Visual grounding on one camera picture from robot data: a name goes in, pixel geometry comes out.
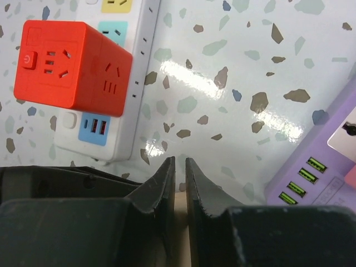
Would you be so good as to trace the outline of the pink square plug adapter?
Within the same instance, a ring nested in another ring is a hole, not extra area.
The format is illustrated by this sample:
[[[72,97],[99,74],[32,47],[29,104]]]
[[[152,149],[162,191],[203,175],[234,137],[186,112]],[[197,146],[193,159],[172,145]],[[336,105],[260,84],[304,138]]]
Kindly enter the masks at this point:
[[[345,182],[356,189],[356,165],[345,175]]]

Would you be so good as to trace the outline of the red cube plug adapter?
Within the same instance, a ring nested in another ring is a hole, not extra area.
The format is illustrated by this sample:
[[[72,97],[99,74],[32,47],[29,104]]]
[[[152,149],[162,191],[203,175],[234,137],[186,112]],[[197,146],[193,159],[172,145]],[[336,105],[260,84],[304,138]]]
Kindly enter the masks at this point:
[[[14,96],[44,105],[119,117],[123,109],[101,96],[100,60],[130,67],[132,56],[84,22],[28,20],[23,25]]]

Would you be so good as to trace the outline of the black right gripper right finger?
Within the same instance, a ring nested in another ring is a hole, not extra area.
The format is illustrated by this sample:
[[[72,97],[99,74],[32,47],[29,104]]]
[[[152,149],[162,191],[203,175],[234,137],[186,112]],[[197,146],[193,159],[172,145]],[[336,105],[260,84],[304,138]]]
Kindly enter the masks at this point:
[[[192,266],[354,266],[355,213],[340,206],[249,206],[185,161]]]

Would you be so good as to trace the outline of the white multicolour power strip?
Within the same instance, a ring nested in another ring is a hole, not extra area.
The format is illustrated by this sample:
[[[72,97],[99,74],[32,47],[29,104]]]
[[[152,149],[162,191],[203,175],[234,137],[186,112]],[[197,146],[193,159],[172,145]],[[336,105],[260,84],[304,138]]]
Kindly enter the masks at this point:
[[[132,56],[126,67],[102,58],[101,96],[123,109],[119,117],[61,109],[54,142],[59,148],[111,163],[130,158],[160,0],[80,1],[76,20],[87,23]]]

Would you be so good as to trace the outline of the purple power strip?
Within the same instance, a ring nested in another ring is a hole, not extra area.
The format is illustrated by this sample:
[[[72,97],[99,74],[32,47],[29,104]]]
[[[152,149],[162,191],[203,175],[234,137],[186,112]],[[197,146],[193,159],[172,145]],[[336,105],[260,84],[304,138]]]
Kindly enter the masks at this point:
[[[355,78],[332,102],[265,188],[269,205],[338,205],[355,210],[345,175],[355,165]]]

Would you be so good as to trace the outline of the tan cube plug adapter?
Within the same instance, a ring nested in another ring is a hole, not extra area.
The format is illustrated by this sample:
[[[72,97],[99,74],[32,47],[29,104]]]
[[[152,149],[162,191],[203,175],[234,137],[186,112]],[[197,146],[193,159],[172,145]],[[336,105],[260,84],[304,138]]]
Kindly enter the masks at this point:
[[[175,194],[174,244],[171,266],[191,266],[186,192]]]

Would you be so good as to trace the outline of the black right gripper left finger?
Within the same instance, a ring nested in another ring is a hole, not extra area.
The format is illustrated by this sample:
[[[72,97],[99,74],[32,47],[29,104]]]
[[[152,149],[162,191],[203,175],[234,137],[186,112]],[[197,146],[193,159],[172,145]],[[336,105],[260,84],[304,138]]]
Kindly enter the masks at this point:
[[[90,167],[1,168],[2,266],[168,266],[175,158],[143,183]]]

